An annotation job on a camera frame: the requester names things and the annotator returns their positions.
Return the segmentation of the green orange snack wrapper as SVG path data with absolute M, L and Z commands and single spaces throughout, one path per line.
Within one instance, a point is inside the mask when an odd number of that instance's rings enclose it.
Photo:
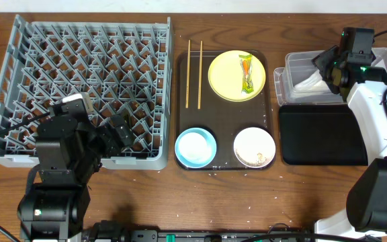
M 251 61 L 252 61 L 252 54 L 247 55 L 239 55 L 240 58 L 240 64 L 242 69 L 242 92 L 243 93 L 252 93 L 253 92 L 253 82 L 251 78 Z

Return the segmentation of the pink white bowl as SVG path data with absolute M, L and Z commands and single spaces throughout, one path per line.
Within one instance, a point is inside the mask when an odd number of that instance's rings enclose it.
M 263 128 L 249 127 L 234 138 L 235 157 L 246 167 L 259 169 L 271 165 L 276 154 L 273 137 Z

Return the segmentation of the white cup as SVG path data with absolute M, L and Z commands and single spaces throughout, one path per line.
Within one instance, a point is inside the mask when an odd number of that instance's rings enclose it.
M 212 150 L 201 134 L 190 132 L 179 139 L 179 152 L 187 161 L 201 163 L 210 156 Z

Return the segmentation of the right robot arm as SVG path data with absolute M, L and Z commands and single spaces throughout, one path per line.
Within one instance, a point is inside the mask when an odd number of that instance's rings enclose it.
M 387 236 L 387 72 L 373 66 L 373 29 L 346 27 L 339 45 L 313 58 L 323 81 L 353 112 L 369 159 L 345 209 L 314 224 L 316 241 Z

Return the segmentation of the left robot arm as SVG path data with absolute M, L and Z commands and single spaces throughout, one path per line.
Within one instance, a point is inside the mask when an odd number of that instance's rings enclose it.
M 103 157 L 118 156 L 134 141 L 128 117 L 95 127 L 86 112 L 53 113 L 38 127 L 39 164 L 31 169 L 17 215 L 25 241 L 66 241 L 83 230 L 90 203 L 87 184 Z

